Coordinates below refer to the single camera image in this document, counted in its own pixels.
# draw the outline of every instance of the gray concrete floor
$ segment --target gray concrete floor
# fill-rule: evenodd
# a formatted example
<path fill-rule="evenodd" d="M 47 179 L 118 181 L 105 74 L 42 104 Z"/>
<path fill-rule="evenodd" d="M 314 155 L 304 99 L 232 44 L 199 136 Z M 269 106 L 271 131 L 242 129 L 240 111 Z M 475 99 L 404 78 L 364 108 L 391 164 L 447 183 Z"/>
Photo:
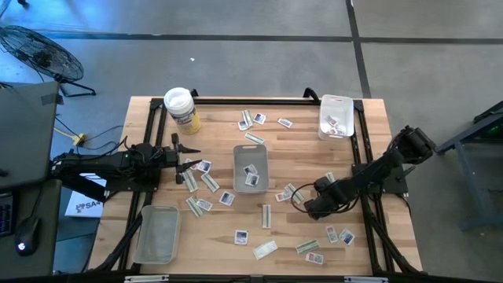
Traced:
<path fill-rule="evenodd" d="M 503 2 L 496 0 L 353 3 L 362 36 L 503 37 Z M 7 24 L 38 31 L 351 35 L 344 0 L 40 0 L 28 10 L 12 2 L 0 18 L 0 25 Z M 293 97 L 310 86 L 320 94 L 362 97 L 352 43 L 56 41 L 82 62 L 85 75 L 80 82 L 98 92 L 96 97 L 66 99 L 58 112 L 72 129 L 90 135 L 121 124 L 130 96 L 163 95 L 173 86 L 197 88 L 200 95 Z M 372 96 L 385 100 L 394 132 L 410 124 L 441 143 L 503 97 L 502 45 L 364 44 L 363 55 Z M 0 53 L 0 81 L 37 83 L 40 78 Z M 119 135 L 120 130 L 109 133 L 90 146 Z M 55 134 L 52 154 L 68 151 L 71 145 Z M 457 228 L 474 211 L 455 154 L 432 157 L 409 175 L 408 183 L 424 270 L 503 281 L 503 230 L 462 233 Z M 93 232 L 92 223 L 86 227 L 81 234 Z M 62 247 L 86 252 L 90 242 L 89 236 L 60 241 L 55 269 L 78 271 L 85 258 L 61 252 Z"/>

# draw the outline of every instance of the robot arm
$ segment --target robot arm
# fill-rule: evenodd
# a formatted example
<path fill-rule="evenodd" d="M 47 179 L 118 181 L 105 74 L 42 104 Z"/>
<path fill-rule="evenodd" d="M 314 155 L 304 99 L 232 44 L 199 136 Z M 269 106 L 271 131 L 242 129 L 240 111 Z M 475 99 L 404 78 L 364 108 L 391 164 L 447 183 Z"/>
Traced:
<path fill-rule="evenodd" d="M 199 150 L 184 147 L 177 134 L 172 134 L 171 140 L 173 149 L 141 143 L 111 155 L 80 155 L 72 149 L 54 158 L 51 175 L 60 179 L 63 186 L 101 202 L 108 199 L 110 192 L 154 192 L 158 184 L 153 180 L 157 180 L 161 169 L 174 167 L 176 182 L 181 184 L 180 173 L 200 162 L 180 164 L 179 153 L 198 153 Z M 94 173 L 107 183 L 102 187 L 89 177 L 81 176 L 82 173 Z"/>
<path fill-rule="evenodd" d="M 391 141 L 387 151 L 378 160 L 349 178 L 330 182 L 326 177 L 314 182 L 318 197 L 304 203 L 312 219 L 337 212 L 342 206 L 356 200 L 372 184 L 380 184 L 391 169 L 402 164 L 421 164 L 433 154 L 435 143 L 420 129 L 406 126 Z"/>

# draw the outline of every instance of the computer mouse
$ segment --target computer mouse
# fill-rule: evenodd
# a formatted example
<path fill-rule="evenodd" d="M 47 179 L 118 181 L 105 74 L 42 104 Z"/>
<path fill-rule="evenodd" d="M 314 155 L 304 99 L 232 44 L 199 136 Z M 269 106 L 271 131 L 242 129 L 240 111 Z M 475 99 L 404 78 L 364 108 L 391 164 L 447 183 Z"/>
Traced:
<path fill-rule="evenodd" d="M 30 216 L 23 219 L 14 237 L 16 251 L 21 256 L 32 255 L 39 246 L 40 218 Z"/>

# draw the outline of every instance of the wooden table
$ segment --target wooden table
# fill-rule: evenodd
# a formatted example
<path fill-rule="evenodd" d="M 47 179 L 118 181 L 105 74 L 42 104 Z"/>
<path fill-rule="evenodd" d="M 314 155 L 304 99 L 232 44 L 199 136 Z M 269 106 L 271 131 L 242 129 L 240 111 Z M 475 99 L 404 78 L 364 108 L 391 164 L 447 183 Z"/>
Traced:
<path fill-rule="evenodd" d="M 141 143 L 151 97 L 132 97 L 124 123 L 123 137 L 128 143 Z M 384 101 L 363 100 L 374 158 L 380 157 L 391 140 Z M 233 147 L 250 144 L 243 131 L 237 128 L 242 119 L 241 111 L 249 109 L 254 115 L 265 114 L 264 125 L 255 124 L 251 132 L 265 138 L 269 154 L 270 187 L 267 193 L 254 196 L 237 195 L 228 208 L 218 202 L 223 190 L 233 192 Z M 153 205 L 172 205 L 180 209 L 182 227 L 178 242 L 177 258 L 167 265 L 142 265 L 143 274 L 277 274 L 277 275 L 364 275 L 371 274 L 369 252 L 365 239 L 362 208 L 360 204 L 349 212 L 330 215 L 318 221 L 310 219 L 294 209 L 290 203 L 276 202 L 275 193 L 283 191 L 288 183 L 299 187 L 313 182 L 331 171 L 336 178 L 351 175 L 354 162 L 349 139 L 322 141 L 318 138 L 318 107 L 287 105 L 198 105 L 202 127 L 194 135 L 180 135 L 181 143 L 201 153 L 182 154 L 197 160 L 213 162 L 211 176 L 221 189 L 215 193 L 195 174 L 199 189 L 189 193 L 185 185 L 174 181 L 174 170 L 163 170 L 160 187 L 153 197 Z M 277 123 L 278 118 L 293 122 L 287 129 Z M 156 136 L 157 114 L 151 143 Z M 362 146 L 360 127 L 356 122 L 359 145 Z M 171 133 L 177 130 L 169 118 L 162 145 L 171 144 Z M 362 160 L 364 152 L 360 149 Z M 196 219 L 185 200 L 191 195 L 212 202 L 211 212 Z M 315 197 L 314 189 L 303 190 L 303 195 Z M 131 193 L 118 193 L 104 207 L 99 224 L 90 267 L 102 263 L 122 237 L 127 220 Z M 414 238 L 413 226 L 407 207 L 402 200 L 392 195 L 383 196 L 384 214 L 388 233 L 409 262 L 421 269 L 420 258 Z M 262 204 L 271 204 L 272 228 L 262 229 Z M 344 228 L 356 238 L 347 247 L 341 241 L 330 244 L 325 226 L 334 225 L 337 233 Z M 234 230 L 248 230 L 246 246 L 233 243 Z M 274 239 L 279 249 L 267 257 L 256 260 L 253 248 Z M 322 266 L 308 263 L 297 255 L 295 246 L 310 239 L 318 239 L 321 248 L 316 252 L 325 256 Z M 381 266 L 384 266 L 382 245 L 376 240 Z M 130 259 L 136 248 L 136 238 L 131 242 Z"/>

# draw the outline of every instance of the plastic bin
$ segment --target plastic bin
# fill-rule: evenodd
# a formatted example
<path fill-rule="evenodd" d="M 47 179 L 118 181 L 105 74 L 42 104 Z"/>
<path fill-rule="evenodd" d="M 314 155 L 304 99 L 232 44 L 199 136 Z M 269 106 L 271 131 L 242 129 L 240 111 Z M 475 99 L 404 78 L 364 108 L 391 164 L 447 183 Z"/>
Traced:
<path fill-rule="evenodd" d="M 141 210 L 138 246 L 133 261 L 141 264 L 166 264 L 178 251 L 180 212 L 177 208 L 147 205 Z"/>
<path fill-rule="evenodd" d="M 238 193 L 265 193 L 269 189 L 269 161 L 265 145 L 236 145 L 234 153 L 234 190 Z M 259 183 L 247 186 L 244 168 L 253 164 L 257 169 Z"/>
<path fill-rule="evenodd" d="M 326 94 L 321 99 L 320 123 L 318 125 L 318 137 L 322 140 L 350 137 L 354 133 L 354 110 L 353 99 L 337 95 Z M 333 128 L 327 120 L 331 116 L 337 121 L 337 133 L 330 133 Z"/>

